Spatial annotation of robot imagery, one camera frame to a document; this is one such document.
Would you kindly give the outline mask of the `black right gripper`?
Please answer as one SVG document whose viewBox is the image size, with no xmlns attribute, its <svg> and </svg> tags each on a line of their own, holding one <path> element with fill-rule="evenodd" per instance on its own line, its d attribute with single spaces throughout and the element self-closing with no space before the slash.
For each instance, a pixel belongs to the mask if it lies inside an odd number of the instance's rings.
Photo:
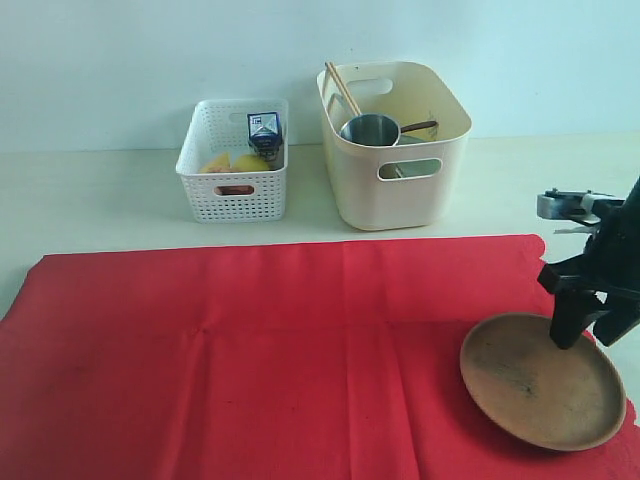
<svg viewBox="0 0 640 480">
<path fill-rule="evenodd" d="M 555 296 L 549 336 L 570 349 L 592 323 L 595 337 L 611 346 L 639 324 L 639 186 L 620 206 L 605 205 L 583 252 L 546 264 L 538 282 Z M 603 303 L 594 292 L 607 295 Z"/>
</svg>

